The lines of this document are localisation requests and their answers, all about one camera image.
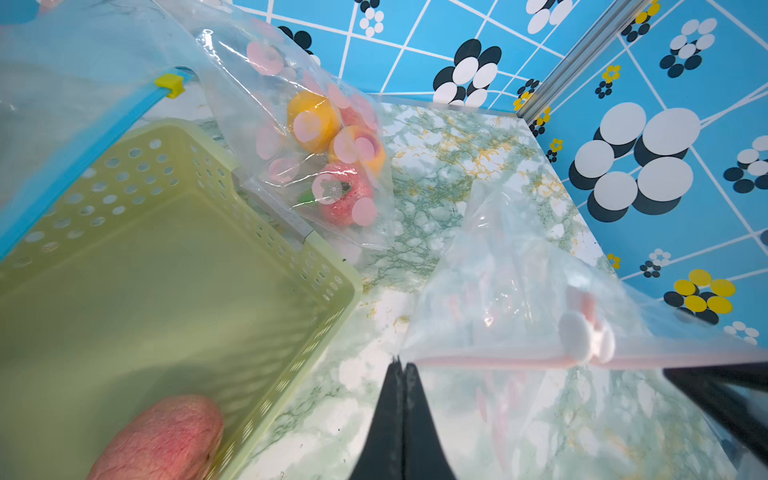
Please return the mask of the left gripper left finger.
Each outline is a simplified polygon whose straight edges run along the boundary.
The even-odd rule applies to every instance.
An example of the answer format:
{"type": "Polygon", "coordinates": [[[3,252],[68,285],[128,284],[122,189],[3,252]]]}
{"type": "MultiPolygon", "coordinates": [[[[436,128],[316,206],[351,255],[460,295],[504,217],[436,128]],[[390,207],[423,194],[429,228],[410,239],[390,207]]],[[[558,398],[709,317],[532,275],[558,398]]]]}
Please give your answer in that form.
{"type": "Polygon", "coordinates": [[[386,370],[367,438],[350,480],[403,478],[404,405],[404,371],[396,358],[386,370]]]}

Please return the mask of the clear zip-top bag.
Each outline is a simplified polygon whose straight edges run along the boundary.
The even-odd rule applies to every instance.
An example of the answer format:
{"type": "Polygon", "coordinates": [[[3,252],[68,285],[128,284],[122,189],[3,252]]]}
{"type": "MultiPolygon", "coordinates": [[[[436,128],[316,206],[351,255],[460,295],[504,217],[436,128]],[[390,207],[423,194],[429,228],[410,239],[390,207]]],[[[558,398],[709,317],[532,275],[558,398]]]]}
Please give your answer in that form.
{"type": "Polygon", "coordinates": [[[1,5],[1,254],[152,106],[194,42],[157,1],[1,5]]]}

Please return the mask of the pale green plastic basket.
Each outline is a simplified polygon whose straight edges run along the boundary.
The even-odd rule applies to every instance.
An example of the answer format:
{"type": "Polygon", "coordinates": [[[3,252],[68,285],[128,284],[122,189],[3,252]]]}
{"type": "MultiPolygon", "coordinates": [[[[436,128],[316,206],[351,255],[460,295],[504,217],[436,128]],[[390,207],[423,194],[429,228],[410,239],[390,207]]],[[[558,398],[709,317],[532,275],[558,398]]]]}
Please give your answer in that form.
{"type": "Polygon", "coordinates": [[[224,420],[210,471],[252,449],[358,304],[359,273],[236,190],[236,160],[164,120],[113,145],[1,263],[1,475],[82,479],[171,396],[224,420]]]}

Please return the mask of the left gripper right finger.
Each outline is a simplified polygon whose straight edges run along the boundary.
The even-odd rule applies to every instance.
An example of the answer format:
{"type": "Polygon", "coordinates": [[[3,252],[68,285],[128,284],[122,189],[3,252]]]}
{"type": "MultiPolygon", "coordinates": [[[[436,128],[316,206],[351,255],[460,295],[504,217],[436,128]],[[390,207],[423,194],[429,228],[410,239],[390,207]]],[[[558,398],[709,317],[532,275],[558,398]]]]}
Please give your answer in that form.
{"type": "Polygon", "coordinates": [[[455,479],[443,452],[417,366],[408,363],[404,375],[404,478],[455,479]]]}

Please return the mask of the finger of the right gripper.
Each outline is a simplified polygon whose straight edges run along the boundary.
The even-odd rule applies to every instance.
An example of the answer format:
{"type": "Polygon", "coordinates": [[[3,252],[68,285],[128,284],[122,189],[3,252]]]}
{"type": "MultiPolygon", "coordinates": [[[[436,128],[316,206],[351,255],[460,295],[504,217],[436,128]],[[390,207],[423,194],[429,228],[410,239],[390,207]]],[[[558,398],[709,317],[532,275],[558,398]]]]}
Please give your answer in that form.
{"type": "Polygon", "coordinates": [[[746,447],[767,446],[767,363],[664,369],[664,377],[746,447]]]}

